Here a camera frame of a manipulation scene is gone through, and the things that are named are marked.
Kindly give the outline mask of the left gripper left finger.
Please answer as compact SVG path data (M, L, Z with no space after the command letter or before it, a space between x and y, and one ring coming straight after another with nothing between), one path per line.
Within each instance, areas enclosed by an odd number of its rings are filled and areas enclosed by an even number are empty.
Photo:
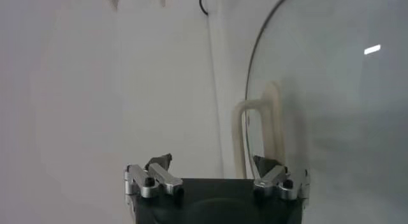
M165 195L179 197L184 194L184 182L168 171L172 161L170 153L151 158L144 167L129 164L124 168L124 194L154 198L162 189Z

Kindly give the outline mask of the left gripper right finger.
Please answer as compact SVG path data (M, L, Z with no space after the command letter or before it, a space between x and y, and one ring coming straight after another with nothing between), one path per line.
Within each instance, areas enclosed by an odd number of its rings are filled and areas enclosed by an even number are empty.
M254 196L263 200L277 196L281 200L310 199L310 174L307 169L290 171L277 160L253 156L258 172L254 180Z

